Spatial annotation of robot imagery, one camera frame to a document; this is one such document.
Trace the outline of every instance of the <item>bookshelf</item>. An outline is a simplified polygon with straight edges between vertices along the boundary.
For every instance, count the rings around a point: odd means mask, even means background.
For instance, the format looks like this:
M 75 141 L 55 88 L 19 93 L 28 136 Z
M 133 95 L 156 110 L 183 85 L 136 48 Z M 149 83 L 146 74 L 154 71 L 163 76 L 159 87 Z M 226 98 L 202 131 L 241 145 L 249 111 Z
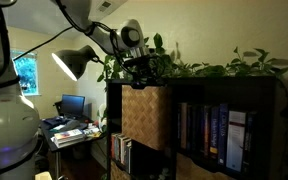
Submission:
M 126 80 L 107 81 L 107 107 L 108 107 L 108 137 L 111 133 L 122 132 L 122 87 L 130 86 Z M 271 159 L 273 149 L 273 127 L 276 117 L 276 98 L 278 81 L 275 77 L 202 77 L 202 78 L 178 78 L 164 79 L 163 83 L 148 84 L 152 87 L 166 87 L 171 90 L 169 96 L 171 103 L 171 120 L 169 123 L 169 154 L 165 151 L 152 150 L 145 146 L 145 143 L 138 143 L 132 148 L 132 168 L 134 173 L 130 173 L 130 179 L 141 179 L 138 176 L 153 173 L 154 169 L 162 168 L 165 164 L 170 169 L 170 179 L 176 179 L 177 154 L 180 153 L 189 157 L 195 165 L 210 172 L 221 172 L 236 179 L 270 179 Z M 245 112 L 256 111 L 257 116 L 253 123 L 253 133 L 251 141 L 251 172 L 246 174 L 219 165 L 217 160 L 206 158 L 200 153 L 192 152 L 186 148 L 180 148 L 181 141 L 178 138 L 179 130 L 179 111 L 180 103 L 204 105 L 219 105 L 226 103 L 229 109 L 241 110 Z M 107 138 L 107 152 L 111 151 L 111 139 Z M 151 157 L 146 157 L 146 161 L 140 156 L 150 152 Z M 163 162 L 154 168 L 153 161 L 150 159 L 160 158 Z M 124 170 L 118 162 L 108 156 L 107 170 L 111 171 L 111 162 L 116 163 L 120 170 Z M 136 172 L 136 169 L 146 169 L 146 172 Z

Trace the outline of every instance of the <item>shelf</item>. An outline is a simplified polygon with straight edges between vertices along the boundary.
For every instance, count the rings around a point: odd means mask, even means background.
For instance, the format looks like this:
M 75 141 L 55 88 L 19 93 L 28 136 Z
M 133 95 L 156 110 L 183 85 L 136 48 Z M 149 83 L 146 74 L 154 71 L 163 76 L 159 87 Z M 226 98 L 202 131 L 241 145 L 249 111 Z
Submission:
M 122 131 L 122 93 L 123 86 L 132 86 L 128 80 L 107 81 L 108 86 L 108 119 L 110 119 L 110 133 Z M 161 173 L 163 167 L 168 167 L 171 171 L 170 179 L 176 179 L 177 160 L 176 153 L 183 154 L 192 162 L 192 166 L 199 166 L 210 172 L 220 172 L 235 179 L 270 179 L 274 174 L 271 173 L 270 161 L 272 156 L 272 133 L 275 123 L 275 105 L 278 94 L 278 82 L 273 76 L 256 76 L 256 77 L 200 77 L 200 78 L 168 78 L 162 79 L 158 83 L 147 83 L 145 86 L 163 86 L 171 90 L 172 108 L 170 122 L 172 123 L 170 132 L 170 158 L 166 158 L 163 153 L 150 151 L 146 149 L 145 142 L 132 144 L 132 179 L 145 179 L 150 173 Z M 192 154 L 185 150 L 178 150 L 179 139 L 178 133 L 178 103 L 187 102 L 191 105 L 221 104 L 226 103 L 234 110 L 256 111 L 258 119 L 261 121 L 254 122 L 254 131 L 252 136 L 252 168 L 251 174 L 243 174 L 219 165 L 217 160 L 205 158 L 203 154 Z M 124 166 L 112 160 L 118 167 L 124 169 Z
M 251 179 L 250 177 L 244 176 L 241 172 L 237 172 L 217 164 L 217 159 L 205 158 L 202 154 L 192 154 L 185 152 L 182 149 L 178 150 L 178 153 L 190 158 L 195 165 L 212 173 L 221 172 L 235 179 Z

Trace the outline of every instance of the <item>desk lamp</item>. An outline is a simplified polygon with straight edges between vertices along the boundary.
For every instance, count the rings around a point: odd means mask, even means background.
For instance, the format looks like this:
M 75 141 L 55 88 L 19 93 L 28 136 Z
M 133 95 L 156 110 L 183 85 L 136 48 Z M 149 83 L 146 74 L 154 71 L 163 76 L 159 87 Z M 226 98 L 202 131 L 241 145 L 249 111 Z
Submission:
M 94 52 L 93 48 L 86 45 L 80 50 L 61 50 L 52 53 L 55 62 L 74 81 L 77 81 L 84 73 L 89 61 L 104 64 Z

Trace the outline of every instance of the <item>computer monitor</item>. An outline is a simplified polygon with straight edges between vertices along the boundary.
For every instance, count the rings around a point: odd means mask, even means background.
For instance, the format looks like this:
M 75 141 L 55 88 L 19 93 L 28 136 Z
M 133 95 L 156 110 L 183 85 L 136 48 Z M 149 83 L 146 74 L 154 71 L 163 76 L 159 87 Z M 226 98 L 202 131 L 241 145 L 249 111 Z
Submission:
M 61 114 L 66 117 L 81 117 L 84 109 L 84 96 L 63 94 L 61 103 Z

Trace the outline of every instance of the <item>window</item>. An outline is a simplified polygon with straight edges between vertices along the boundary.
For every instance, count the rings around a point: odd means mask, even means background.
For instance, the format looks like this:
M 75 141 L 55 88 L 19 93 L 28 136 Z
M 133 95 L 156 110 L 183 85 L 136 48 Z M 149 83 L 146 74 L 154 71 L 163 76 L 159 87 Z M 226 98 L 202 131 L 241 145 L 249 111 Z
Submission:
M 11 50 L 11 58 L 14 59 L 25 52 Z M 36 54 L 28 53 L 14 61 L 15 69 L 20 77 L 20 85 L 26 96 L 39 95 L 37 81 Z

